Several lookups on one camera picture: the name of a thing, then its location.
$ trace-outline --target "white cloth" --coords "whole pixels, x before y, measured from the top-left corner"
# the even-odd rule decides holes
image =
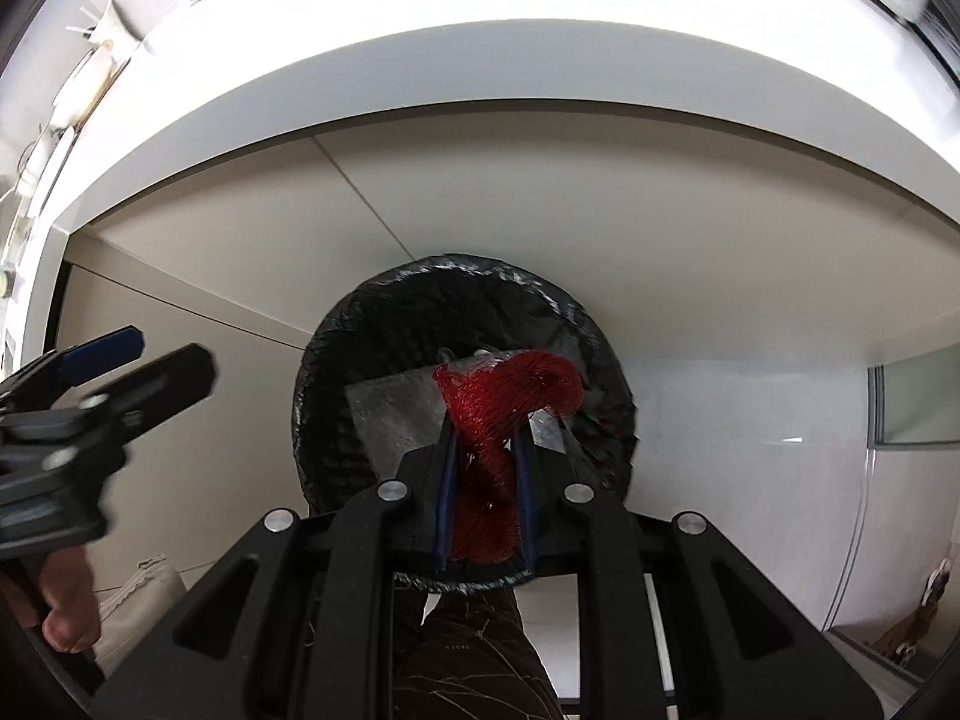
[[[109,677],[185,594],[184,580],[165,555],[141,562],[136,574],[100,605],[101,635],[93,652],[104,675]]]

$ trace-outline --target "finger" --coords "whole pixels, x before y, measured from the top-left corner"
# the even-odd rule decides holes
[[[40,570],[40,593],[52,610],[68,608],[79,596],[93,593],[93,572],[83,547],[52,552]]]
[[[27,594],[3,574],[0,574],[0,593],[7,599],[13,616],[21,628],[32,628],[40,622],[37,610]]]
[[[91,592],[63,610],[52,610],[43,621],[43,637],[59,652],[80,652],[100,638],[100,610]]]

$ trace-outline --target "brown fabric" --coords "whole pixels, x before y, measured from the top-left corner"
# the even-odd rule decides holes
[[[401,720],[562,720],[510,589],[440,598],[395,666]]]

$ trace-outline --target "black metal bar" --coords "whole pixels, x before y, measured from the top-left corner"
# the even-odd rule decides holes
[[[384,565],[383,526],[412,499],[408,493],[386,501],[370,488],[354,495],[334,520],[328,583],[316,624],[323,646],[308,666],[304,717],[390,717],[392,708],[380,705],[385,693],[378,688],[391,678],[389,661],[380,657],[381,637],[392,635],[381,629],[382,607],[392,603],[386,593],[392,574]]]
[[[217,562],[93,697],[95,720],[257,717],[253,685],[275,599],[289,578],[302,525],[264,518]],[[299,633],[299,621],[292,626]],[[293,650],[293,640],[285,642]]]
[[[127,443],[203,400],[216,377],[213,355],[198,343],[189,343],[88,397],[107,396],[103,408],[120,418],[118,440]]]
[[[587,526],[589,556],[580,574],[584,716],[662,720],[664,684],[635,519],[603,490],[586,503],[563,499],[563,507]]]
[[[717,528],[686,512],[672,533],[719,677],[718,720],[883,717],[867,683]]]

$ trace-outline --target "red netting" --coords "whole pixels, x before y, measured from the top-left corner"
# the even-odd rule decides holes
[[[570,416],[584,388],[573,363],[544,351],[433,373],[467,447],[457,471],[451,560],[503,562],[520,546],[517,479],[507,440],[539,409]]]

